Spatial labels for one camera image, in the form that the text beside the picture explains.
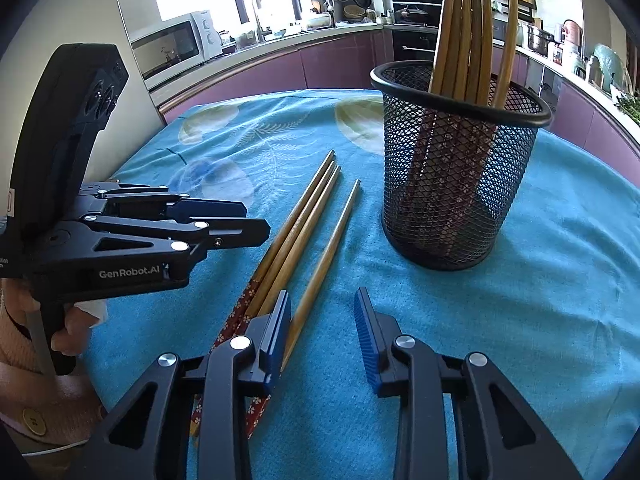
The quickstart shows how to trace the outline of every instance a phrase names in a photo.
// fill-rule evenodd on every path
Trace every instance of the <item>blue tablecloth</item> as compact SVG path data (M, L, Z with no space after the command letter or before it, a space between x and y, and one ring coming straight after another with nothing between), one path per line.
M332 148L342 176L289 285L294 307L356 178L362 192L250 441L254 477L392 477L398 401L377 399L366 383L351 311L364 285L377 310L435 351L485 352L585 479L603 478L640 422L640 191L591 155L540 131L494 250L450 273L412 264L383 235L378 92L284 92L194 107L115 177L242 200L273 237ZM207 352L266 247L210 253L183 290L111 300L111 318L84 356L106 406L158 354Z

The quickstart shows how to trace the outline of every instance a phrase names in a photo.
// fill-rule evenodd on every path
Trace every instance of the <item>chopstick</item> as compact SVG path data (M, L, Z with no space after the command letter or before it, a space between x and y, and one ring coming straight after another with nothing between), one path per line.
M278 234L273 239L273 242L271 242L271 245L267 249L267 252L264 253L262 260L254 270L254 273L249 279L249 282L247 283L246 287L242 291L242 294L240 294L238 301L236 301L236 304L234 305L231 311L231 314L229 314L229 316L226 318L225 324L223 325L222 329L218 333L218 337L216 338L213 345L211 346L212 350L216 346L225 342L227 339L230 339L231 337L233 337L234 333L236 332L236 330L239 329L241 325L248 324L248 321L246 320L246 311L251 304L252 298L254 297L256 291L260 287L262 280L264 279L269 268L271 267L271 264L273 263L276 255L280 251L280 248L282 247L287 237L289 236L289 233L292 227L295 225L296 220L299 218L300 213L302 213L302 211L305 208L305 205L309 202L309 199L313 195L314 191L318 188L318 185L322 177L324 177L324 174L326 173L329 166L334 163L334 159L335 159L335 152L334 150L330 150L329 153L326 154L326 157L322 161L322 164L316 171L316 174L312 177L311 182L308 184L308 186L306 186L306 189L302 193L302 196L299 198L298 202L291 210L291 213L289 213L289 216L287 216L287 219L284 221L284 224L282 224L282 227L280 228L280 230L278 231ZM194 410L194 413L191 417L190 431L192 435L197 435L198 430L200 429L199 420L196 421L197 419L196 414L198 413L198 410L201 410L201 409L202 409L202 401L199 399L196 405L196 409Z
M314 206L311 215L306 219L305 225L302 227L300 231L300 235L296 239L291 251L287 255L287 259L282 264L282 268L276 279L273 281L269 293L262 304L260 311L258 312L258 316L264 316L265 314L270 314L273 311L273 307L275 306L276 301L278 300L278 295L280 291L287 286L291 275L294 270L296 270L296 265L302 256L302 253L305 250L306 244L309 241L311 233L313 232L316 224L318 224L318 220L320 219L322 212L324 211L324 207L326 206L327 201L329 200L329 196L331 195L332 190L334 189L334 185L338 180L338 176L340 175L340 166L336 166L334 172L329 178L326 187L322 190L322 195L320 199Z
M360 181L356 180L353 184L353 187L351 188L351 192L349 193L349 197L346 204L344 205L342 213L340 213L340 218L338 219L338 223L335 225L334 232L329 238L329 243L324 248L320 259L318 260L318 264L314 269L314 273L311 275L311 279L309 280L302 298L298 303L296 313L291 319L291 324L289 325L289 335L287 336L287 342L285 344L284 357L282 359L280 372L284 370L284 368L287 366L287 363L289 362L289 358L291 357L293 349L298 342L298 338L300 337L302 328L305 325L306 318L311 312L311 308L313 307L314 301L318 296L318 292L320 291L322 282L324 282L324 278L326 277L329 267L331 267L331 263L334 260L335 251L337 251L338 249L340 238L342 238L342 233L349 220L349 216L351 214L351 210L353 209L353 204L358 195L359 188Z
M451 14L451 29L449 33L449 48L447 49L447 61L444 68L442 90L444 97L453 97L453 89L456 85L456 73L458 72L458 54L460 52L460 16L462 15L462 0L453 0L453 12Z
M438 36L438 45L436 47L437 53L433 62L433 74L431 75L431 82L429 86L429 92L433 94L440 94L442 92L442 81L444 79L447 51L449 49L453 2L454 0L443 0L442 3L440 35Z
M482 0L482 55L480 61L480 79L476 104L487 106L491 88L491 62L494 49L494 19L491 13L491 0Z
M252 282L260 283L262 279L265 277L267 271L269 270L269 267L271 266L271 263L276 257L276 254L282 247L282 244L286 240L287 235L289 235L291 228L293 227L296 220L300 216L302 209L304 208L306 203L309 201L309 197L311 197L311 194L314 192L316 187L318 187L318 183L320 182L320 179L324 175L326 168L329 167L329 164L331 164L331 162L334 159L335 159L335 152L334 150L330 150L329 153L326 154L326 157L322 161L322 164L316 171L316 174L311 179L311 182L308 184L308 186L306 186L304 193L302 194L302 196L300 197L296 205L293 206L291 213L289 213L289 216L287 216L287 219L284 221L284 224L282 224L282 227L278 231L278 234L276 235L276 237L273 239L273 242L271 242L271 245L267 249L267 252L264 253L262 260L260 261L260 263L258 264L258 267L254 271L254 275L251 276L250 282L252 281Z
M507 33L504 38L504 49L502 51L502 62L500 64L500 75L495 88L493 106L504 108L511 82L511 72L513 72L513 61L516 56L516 35L518 33L518 0L509 0L509 20L507 22Z
M316 264L314 273L305 288L302 298L300 299L300 303L298 304L293 319L291 320L291 324L289 325L289 335L287 336L287 342L285 343L284 358L282 360L282 364L280 365L280 373L284 371L287 363L289 362L289 358L293 353L296 342L300 338L300 333L302 332L306 319L308 318L314 301L318 296L318 292L322 287L322 282L324 282L324 278L326 277L329 267L331 267L335 252L337 251L338 245L340 244L340 240L342 238L342 234L344 233L344 229L347 225L347 222L349 221L351 211L353 210L353 204L357 197L359 188L360 181L356 180L353 184L353 188L351 188L351 192L349 193L347 202L345 203L344 208L340 213L340 218L335 225L334 232L331 234L329 242L324 248L320 259ZM266 399L252 399L251 405L246 412L246 433L248 438L251 438L252 434L254 433L254 430L260 422L260 419L264 414L264 409L270 398L271 397L269 396Z
M469 53L471 50L471 0L462 0L462 31L460 33L460 53L458 55L458 72L453 98L465 100L466 78L469 69Z
M302 208L302 211L300 212L298 218L296 218L295 224L293 224L292 229L287 234L286 240L284 240L282 246L278 250L278 253L274 257L273 262L269 267L269 270L267 271L265 277L260 282L260 286L256 290L251 300L251 303L249 304L249 307L247 308L246 313L244 314L244 318L247 321L253 319L260 311L260 308L262 307L262 304L264 303L264 300L271 289L271 285L273 285L273 282L276 279L278 273L280 272L280 269L282 268L282 265L284 264L285 260L287 259L287 256L289 255L291 248L294 246L296 240L300 236L300 233L304 228L306 220L309 218L309 215L311 215L312 211L314 210L314 207L316 206L318 199L321 197L322 192L324 191L324 188L326 187L327 182L331 178L331 175L333 174L335 168L336 168L335 161L331 161L327 165L324 171L324 174L322 175L320 181L318 182L318 185L312 191L308 201ZM238 335L239 333L244 333L244 331L239 332L238 330L236 330L236 335Z
M482 58L482 0L471 2L471 56L466 80L466 102L476 104Z

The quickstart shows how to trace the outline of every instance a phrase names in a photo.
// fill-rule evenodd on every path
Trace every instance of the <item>faucet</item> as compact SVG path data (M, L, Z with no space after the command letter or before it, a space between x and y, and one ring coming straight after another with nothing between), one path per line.
M262 25L260 24L260 18L258 17L258 10L262 8L261 0L251 0L252 7L254 8L254 16L255 16L255 37L258 43L264 43L264 33L262 31Z

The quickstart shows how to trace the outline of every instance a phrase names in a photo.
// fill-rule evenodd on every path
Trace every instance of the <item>oven door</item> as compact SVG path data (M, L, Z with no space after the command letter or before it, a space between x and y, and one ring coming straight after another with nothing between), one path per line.
M152 89L205 61L191 20L184 20L132 42L146 87Z
M423 60L433 62L436 54L437 32L394 30L394 59L396 61Z

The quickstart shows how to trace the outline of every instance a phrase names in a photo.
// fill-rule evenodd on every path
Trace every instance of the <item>white cable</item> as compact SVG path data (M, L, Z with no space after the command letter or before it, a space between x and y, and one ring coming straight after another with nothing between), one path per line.
M80 442L74 442L73 444L68 444L67 446L55 447L54 449L46 449L44 451L35 451L33 453L23 453L22 456L30 457L30 456L42 456L48 455L51 453L57 453L59 451L64 451L67 449L71 449L72 447L82 446L82 444L86 444L89 440L81 440Z

